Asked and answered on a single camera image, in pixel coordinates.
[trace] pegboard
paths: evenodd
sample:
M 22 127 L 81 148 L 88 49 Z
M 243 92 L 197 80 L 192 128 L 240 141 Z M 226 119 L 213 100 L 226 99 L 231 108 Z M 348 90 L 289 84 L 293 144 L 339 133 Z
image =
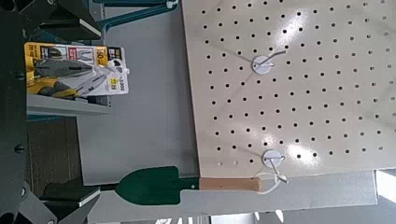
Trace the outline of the pegboard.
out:
M 253 176 L 267 149 L 286 156 L 285 176 L 396 167 L 396 3 L 182 7 L 201 176 Z M 268 74 L 253 72 L 281 50 Z

